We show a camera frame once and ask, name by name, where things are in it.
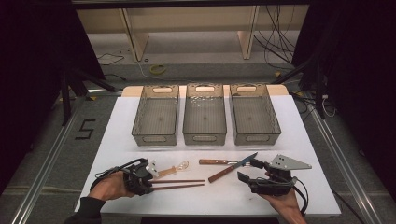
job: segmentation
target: knife handle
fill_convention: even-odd
[[[228,161],[225,161],[225,160],[204,160],[204,159],[200,159],[199,163],[200,164],[228,164]]]
[[[224,169],[220,172],[218,172],[215,175],[210,176],[207,180],[209,180],[209,183],[212,183],[213,181],[219,179],[220,177],[227,175],[228,173],[230,173],[233,170],[233,166],[228,167],[227,169]]]

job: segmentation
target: chopsticks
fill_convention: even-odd
[[[191,182],[206,182],[204,179],[197,180],[151,180],[149,181],[151,184],[168,184],[168,183],[191,183]],[[162,190],[162,189],[182,189],[182,188],[191,188],[191,187],[200,187],[205,184],[191,184],[191,185],[174,185],[174,186],[166,186],[166,187],[153,187],[153,190]]]

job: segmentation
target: black sleeve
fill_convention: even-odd
[[[91,198],[83,197],[79,199],[79,209],[71,217],[69,217],[64,224],[100,224],[102,223],[102,217],[100,215],[100,210],[105,201]]]

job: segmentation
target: transparent gray bin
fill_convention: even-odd
[[[183,121],[185,144],[222,146],[226,133],[223,86],[188,84]]]
[[[233,139],[237,146],[274,145],[281,131],[267,86],[230,86]]]
[[[178,85],[144,86],[132,136],[138,146],[177,144]]]

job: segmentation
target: black tape mark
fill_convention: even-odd
[[[79,127],[79,131],[80,132],[88,132],[90,134],[88,134],[88,137],[76,137],[76,140],[85,140],[85,139],[90,139],[91,138],[91,134],[93,133],[93,129],[85,129],[84,125],[86,122],[95,122],[96,119],[84,119],[82,121],[81,127]]]

